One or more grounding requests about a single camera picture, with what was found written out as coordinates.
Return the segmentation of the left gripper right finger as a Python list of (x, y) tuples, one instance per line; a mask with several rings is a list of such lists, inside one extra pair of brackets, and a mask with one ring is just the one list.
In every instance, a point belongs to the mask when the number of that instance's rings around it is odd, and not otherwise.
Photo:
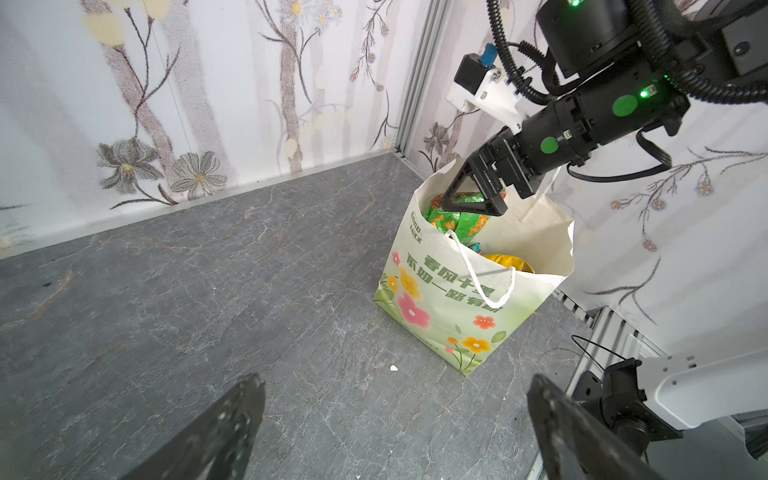
[(549, 479), (660, 477), (545, 375), (533, 376), (527, 405)]

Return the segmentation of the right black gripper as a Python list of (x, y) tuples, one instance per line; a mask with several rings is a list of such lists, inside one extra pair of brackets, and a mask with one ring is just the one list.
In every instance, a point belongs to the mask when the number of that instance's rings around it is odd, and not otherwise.
[(473, 154), (473, 168), (461, 167), (443, 194), (441, 207), (449, 212), (502, 216), (508, 209), (503, 187), (514, 189), (521, 199), (529, 198), (556, 168), (543, 152), (528, 150), (504, 127)]

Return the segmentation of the green snack packet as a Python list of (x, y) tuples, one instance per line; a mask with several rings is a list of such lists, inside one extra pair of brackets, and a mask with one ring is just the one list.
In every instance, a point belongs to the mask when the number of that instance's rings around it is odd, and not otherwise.
[(424, 218), (443, 234), (453, 231), (463, 245), (474, 251), (480, 249), (475, 238), (489, 220), (486, 215), (445, 210), (442, 207), (442, 195), (437, 195), (430, 201)]

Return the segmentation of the white floral paper bag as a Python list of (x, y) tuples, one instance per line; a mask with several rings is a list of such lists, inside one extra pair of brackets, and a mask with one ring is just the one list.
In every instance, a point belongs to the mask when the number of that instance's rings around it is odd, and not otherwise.
[[(461, 166), (444, 166), (414, 191), (373, 300), (468, 376), (573, 273), (574, 221), (546, 196), (510, 192), (507, 212), (488, 220), (473, 251), (424, 218)], [(504, 268), (489, 254), (519, 257), (535, 273)]]

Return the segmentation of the yellow snack packet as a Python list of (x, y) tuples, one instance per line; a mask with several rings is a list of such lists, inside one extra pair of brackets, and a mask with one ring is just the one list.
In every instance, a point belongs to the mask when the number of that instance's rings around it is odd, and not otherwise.
[(515, 269), (516, 271), (522, 271), (526, 273), (534, 274), (534, 269), (523, 259), (505, 254), (489, 254), (484, 256), (485, 259), (490, 260), (496, 264), (508, 269)]

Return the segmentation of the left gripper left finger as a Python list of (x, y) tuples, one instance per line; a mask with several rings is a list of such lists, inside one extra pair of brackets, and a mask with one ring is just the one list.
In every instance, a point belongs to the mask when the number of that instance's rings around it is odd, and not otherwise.
[(266, 384), (256, 373), (221, 398), (126, 479), (242, 479), (263, 421)]

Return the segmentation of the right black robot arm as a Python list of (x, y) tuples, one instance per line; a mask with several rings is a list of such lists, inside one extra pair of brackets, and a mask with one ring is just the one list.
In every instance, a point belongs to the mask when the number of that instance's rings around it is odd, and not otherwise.
[[(503, 125), (473, 152), (442, 198), (450, 212), (501, 216), (502, 192), (533, 196), (544, 176), (579, 178), (592, 152), (634, 134), (655, 160), (671, 156), (647, 138), (676, 135), (692, 100), (742, 105), (767, 99), (767, 5), (725, 1), (713, 16), (686, 19), (671, 1), (549, 1), (536, 19), (548, 49), (505, 35), (497, 2), (487, 5), (492, 43), (465, 56), (450, 102)], [(596, 479), (651, 479), (650, 443), (767, 404), (767, 339), (737, 337), (691, 352), (623, 358), (594, 379), (581, 404), (547, 379), (529, 393), (544, 468), (567, 476), (573, 455)]]

